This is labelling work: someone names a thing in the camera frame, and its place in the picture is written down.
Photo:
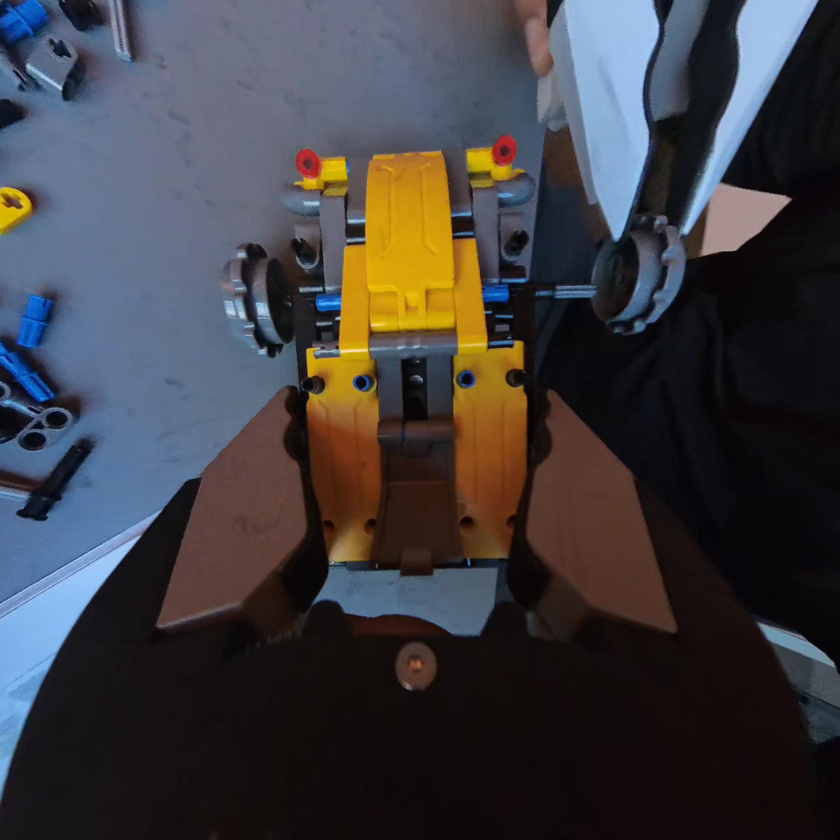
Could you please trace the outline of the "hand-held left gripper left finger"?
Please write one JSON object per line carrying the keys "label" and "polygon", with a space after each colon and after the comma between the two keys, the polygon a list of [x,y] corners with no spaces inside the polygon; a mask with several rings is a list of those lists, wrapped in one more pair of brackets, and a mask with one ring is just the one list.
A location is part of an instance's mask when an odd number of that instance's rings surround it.
{"label": "hand-held left gripper left finger", "polygon": [[329,569],[305,406],[281,389],[203,471],[158,629],[302,628]]}

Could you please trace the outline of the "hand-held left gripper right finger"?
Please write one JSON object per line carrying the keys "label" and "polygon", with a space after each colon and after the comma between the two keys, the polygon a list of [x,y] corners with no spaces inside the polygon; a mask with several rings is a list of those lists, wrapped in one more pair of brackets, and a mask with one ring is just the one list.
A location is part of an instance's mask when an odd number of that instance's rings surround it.
{"label": "hand-held left gripper right finger", "polygon": [[633,474],[553,391],[540,405],[507,562],[528,631],[593,621],[677,634]]}

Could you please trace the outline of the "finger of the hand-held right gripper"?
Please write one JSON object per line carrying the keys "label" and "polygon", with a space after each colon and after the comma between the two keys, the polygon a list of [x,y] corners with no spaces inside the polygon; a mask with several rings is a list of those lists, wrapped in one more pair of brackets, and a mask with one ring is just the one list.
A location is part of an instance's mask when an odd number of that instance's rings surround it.
{"label": "finger of the hand-held right gripper", "polygon": [[587,200],[613,238],[625,235],[648,168],[648,71],[659,45],[651,1],[561,2],[549,27],[539,120],[569,128]]}
{"label": "finger of the hand-held right gripper", "polygon": [[682,235],[721,182],[815,6],[709,2],[689,53],[689,105],[670,180],[670,221]]}

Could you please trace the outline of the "grey toy wheel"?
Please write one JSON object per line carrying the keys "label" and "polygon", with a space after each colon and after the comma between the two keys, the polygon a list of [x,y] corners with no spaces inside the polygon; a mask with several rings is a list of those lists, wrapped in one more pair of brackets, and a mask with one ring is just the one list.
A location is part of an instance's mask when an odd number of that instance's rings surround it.
{"label": "grey toy wheel", "polygon": [[686,262],[683,239],[667,216],[635,217],[620,241],[606,240],[597,251],[594,314],[614,334],[645,331],[675,301]]}

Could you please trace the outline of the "yellow toy brick car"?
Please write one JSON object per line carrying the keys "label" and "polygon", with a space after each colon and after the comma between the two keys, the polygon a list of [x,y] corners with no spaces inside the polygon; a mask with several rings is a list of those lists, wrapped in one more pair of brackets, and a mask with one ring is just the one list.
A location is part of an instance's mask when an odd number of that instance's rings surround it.
{"label": "yellow toy brick car", "polygon": [[509,556],[529,450],[530,305],[591,285],[529,282],[534,180],[491,147],[300,150],[287,204],[301,276],[255,243],[224,271],[234,332],[294,345],[299,456],[331,564],[403,574]]}

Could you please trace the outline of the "person's right hand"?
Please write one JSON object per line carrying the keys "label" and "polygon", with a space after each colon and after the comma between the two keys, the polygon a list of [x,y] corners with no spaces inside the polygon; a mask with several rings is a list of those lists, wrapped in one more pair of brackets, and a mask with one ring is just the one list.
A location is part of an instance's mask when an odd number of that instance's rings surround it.
{"label": "person's right hand", "polygon": [[550,52],[549,2],[513,1],[520,20],[528,57],[537,78],[546,77],[552,67]]}

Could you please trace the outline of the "white instruction booklet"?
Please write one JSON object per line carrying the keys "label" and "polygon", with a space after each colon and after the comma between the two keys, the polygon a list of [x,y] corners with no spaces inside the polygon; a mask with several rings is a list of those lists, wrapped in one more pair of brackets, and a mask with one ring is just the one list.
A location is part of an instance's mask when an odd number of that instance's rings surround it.
{"label": "white instruction booklet", "polygon": [[53,658],[91,598],[155,517],[154,513],[132,525],[2,603],[3,774]]}

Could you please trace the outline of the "pile of dark brick pieces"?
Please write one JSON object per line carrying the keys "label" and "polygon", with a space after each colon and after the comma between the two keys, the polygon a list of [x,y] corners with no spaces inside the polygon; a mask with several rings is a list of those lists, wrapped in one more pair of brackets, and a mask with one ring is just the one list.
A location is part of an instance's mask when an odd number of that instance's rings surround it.
{"label": "pile of dark brick pieces", "polygon": [[[133,21],[129,2],[60,1],[59,11],[77,32],[87,33],[107,25],[117,56],[134,60]],[[46,2],[1,3],[2,78],[19,92],[32,89],[71,102],[86,79],[86,66],[67,37],[49,31]],[[36,350],[53,319],[56,299],[30,294],[20,315],[12,343],[1,344],[1,364],[12,383],[2,381],[2,445],[15,443],[24,452],[44,451],[73,428],[77,416],[54,404],[55,391],[30,363],[26,351]],[[18,503],[16,515],[30,522],[45,522],[80,467],[92,443],[83,439],[68,448],[57,465],[38,484],[16,485],[2,480],[2,498]]]}

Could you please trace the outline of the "small yellow connector piece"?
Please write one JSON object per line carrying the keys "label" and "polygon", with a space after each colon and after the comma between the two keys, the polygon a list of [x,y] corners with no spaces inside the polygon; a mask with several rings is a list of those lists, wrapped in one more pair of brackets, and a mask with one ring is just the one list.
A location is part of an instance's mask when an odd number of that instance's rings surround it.
{"label": "small yellow connector piece", "polygon": [[7,235],[29,220],[34,212],[31,199],[16,188],[1,187],[0,234]]}

